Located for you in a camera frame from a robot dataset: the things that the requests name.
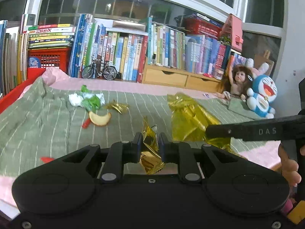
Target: doll's hair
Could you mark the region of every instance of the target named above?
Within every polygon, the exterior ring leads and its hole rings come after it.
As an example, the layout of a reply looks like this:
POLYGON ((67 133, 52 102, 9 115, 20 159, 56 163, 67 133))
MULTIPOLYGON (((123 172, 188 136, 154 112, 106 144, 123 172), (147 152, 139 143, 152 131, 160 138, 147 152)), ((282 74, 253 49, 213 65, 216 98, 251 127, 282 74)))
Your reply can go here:
MULTIPOLYGON (((245 73, 245 81, 243 83, 242 94, 247 96, 247 90, 252 88, 253 75, 251 69, 243 65, 235 65, 232 70, 232 76, 235 81, 235 76, 237 72, 243 71, 245 73)), ((221 81, 221 86, 223 87, 223 91, 231 91, 231 83, 228 76, 224 76, 221 81)))

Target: red plastic basket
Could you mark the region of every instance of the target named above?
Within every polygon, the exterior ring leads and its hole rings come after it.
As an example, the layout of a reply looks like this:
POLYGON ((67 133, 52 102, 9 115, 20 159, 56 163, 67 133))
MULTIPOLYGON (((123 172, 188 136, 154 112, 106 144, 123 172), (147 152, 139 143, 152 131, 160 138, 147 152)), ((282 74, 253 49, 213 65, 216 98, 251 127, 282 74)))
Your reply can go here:
POLYGON ((189 34, 204 34, 214 39, 218 39, 219 33, 222 30, 209 22, 202 21, 195 18, 187 18, 186 29, 189 30, 189 34))
POLYGON ((41 68, 57 67, 67 73, 67 67, 70 61, 71 48, 29 50, 29 57, 36 57, 40 60, 41 68))

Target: gold candy wrapper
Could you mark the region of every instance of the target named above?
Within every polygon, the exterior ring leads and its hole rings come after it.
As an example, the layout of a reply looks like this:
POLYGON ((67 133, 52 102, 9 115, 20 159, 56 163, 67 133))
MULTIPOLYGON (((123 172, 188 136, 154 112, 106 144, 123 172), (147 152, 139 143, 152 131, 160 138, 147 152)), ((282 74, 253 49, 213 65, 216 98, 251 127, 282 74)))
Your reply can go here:
POLYGON ((146 151, 141 152, 140 164, 144 167, 148 175, 155 174, 160 171, 164 163, 158 154, 158 136, 157 125, 150 127, 147 122, 147 117, 143 118, 143 143, 147 147, 146 151))
POLYGON ((123 104, 123 103, 118 103, 115 100, 113 100, 113 102, 105 104, 104 107, 107 109, 114 109, 114 110, 118 111, 120 114, 124 114, 128 111, 129 105, 123 104))
POLYGON ((205 141, 225 151, 238 155, 231 149, 231 138, 208 139, 205 129, 209 125, 221 124, 196 100, 183 93, 167 95, 172 114, 172 137, 178 141, 205 141))

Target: screw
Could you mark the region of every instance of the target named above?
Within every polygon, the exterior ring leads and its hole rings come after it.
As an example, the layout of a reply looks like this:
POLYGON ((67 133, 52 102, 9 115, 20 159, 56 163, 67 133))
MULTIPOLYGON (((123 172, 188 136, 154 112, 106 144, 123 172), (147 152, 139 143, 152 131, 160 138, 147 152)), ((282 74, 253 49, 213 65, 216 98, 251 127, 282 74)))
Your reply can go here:
POLYGON ((31 225, 31 223, 30 222, 28 222, 28 221, 24 221, 24 222, 22 222, 22 228, 24 228, 24 229, 31 229, 32 228, 32 225, 31 225))
POLYGON ((281 222, 276 221, 272 224, 271 227, 272 227, 272 229, 280 229, 282 227, 282 224, 281 224, 281 222))
POLYGON ((185 175, 185 178, 188 181, 197 181, 197 180, 199 180, 200 176, 196 173, 188 173, 185 175))
POLYGON ((102 179, 105 181, 113 181, 116 179, 116 175, 113 173, 105 173, 102 175, 102 179))

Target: doll's face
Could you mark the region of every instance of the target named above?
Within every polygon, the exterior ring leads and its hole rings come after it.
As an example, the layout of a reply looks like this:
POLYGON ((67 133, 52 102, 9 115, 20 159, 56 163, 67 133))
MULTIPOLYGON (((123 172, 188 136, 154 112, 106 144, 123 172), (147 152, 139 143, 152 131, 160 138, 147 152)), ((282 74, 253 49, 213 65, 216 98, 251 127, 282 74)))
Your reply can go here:
POLYGON ((236 72, 235 81, 237 83, 243 83, 246 80, 246 74, 243 71, 236 72))

